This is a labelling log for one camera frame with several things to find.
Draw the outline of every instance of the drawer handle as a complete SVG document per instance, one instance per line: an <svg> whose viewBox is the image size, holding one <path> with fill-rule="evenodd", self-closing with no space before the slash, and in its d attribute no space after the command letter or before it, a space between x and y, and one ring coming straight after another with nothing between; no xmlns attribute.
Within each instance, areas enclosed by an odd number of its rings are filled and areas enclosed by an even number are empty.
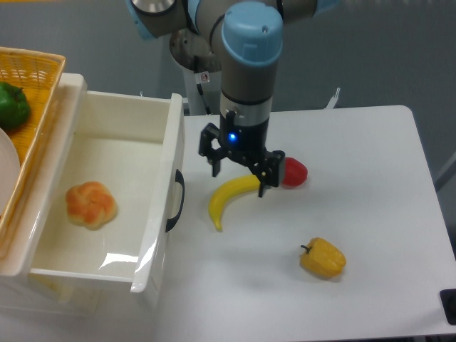
<svg viewBox="0 0 456 342"><path fill-rule="evenodd" d="M171 219L166 221L166 232L170 231L176 225L177 221L179 220L180 215L182 214L182 208L184 207L184 197L185 197L185 183L184 183L184 176L182 173L176 169L176 178L175 181L182 185L182 198L180 199L180 207L179 212Z"/></svg>

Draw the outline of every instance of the banana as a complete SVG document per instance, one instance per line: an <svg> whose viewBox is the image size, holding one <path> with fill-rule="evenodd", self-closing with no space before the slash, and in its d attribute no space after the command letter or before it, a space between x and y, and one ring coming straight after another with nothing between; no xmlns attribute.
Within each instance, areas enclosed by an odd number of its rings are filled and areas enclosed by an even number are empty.
<svg viewBox="0 0 456 342"><path fill-rule="evenodd" d="M214 222L215 229L221 232L222 229L222 215L227 202L240 194L259 189L259 180L255 175L247 175L234 178L223 185L221 185L212 194L209 201L209 216Z"/></svg>

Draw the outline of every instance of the bell pepper stem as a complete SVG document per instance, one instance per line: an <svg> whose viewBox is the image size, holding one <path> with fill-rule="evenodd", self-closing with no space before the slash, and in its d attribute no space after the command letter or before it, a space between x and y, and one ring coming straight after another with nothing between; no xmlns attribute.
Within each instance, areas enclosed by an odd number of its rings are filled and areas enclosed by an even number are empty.
<svg viewBox="0 0 456 342"><path fill-rule="evenodd" d="M17 88L16 92L14 93L14 97L16 97L17 95L19 95L20 93L22 93L22 90L24 88Z"/></svg>
<svg viewBox="0 0 456 342"><path fill-rule="evenodd" d="M312 247L311 248L308 248L307 246L304 246L303 244L301 245L301 248L304 248L307 252L307 254L309 254L309 252L311 251Z"/></svg>

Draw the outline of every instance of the green bell pepper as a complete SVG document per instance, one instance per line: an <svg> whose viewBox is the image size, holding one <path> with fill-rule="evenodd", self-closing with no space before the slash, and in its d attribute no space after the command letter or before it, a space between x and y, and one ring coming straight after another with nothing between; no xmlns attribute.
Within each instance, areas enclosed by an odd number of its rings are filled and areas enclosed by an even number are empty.
<svg viewBox="0 0 456 342"><path fill-rule="evenodd" d="M30 106L22 88L0 82L0 128L12 130L27 121Z"/></svg>

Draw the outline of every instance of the gray wall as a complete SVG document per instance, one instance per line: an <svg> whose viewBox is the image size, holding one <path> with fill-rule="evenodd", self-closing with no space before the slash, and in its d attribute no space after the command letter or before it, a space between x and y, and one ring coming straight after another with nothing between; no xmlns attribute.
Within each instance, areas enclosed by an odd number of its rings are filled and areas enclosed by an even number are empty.
<svg viewBox="0 0 456 342"><path fill-rule="evenodd" d="M342 0L286 27L274 110L411 108L434 175L456 151L456 0ZM91 90L185 95L168 38L141 41L123 0L0 4L0 46L63 54ZM456 179L440 193L456 230Z"/></svg>

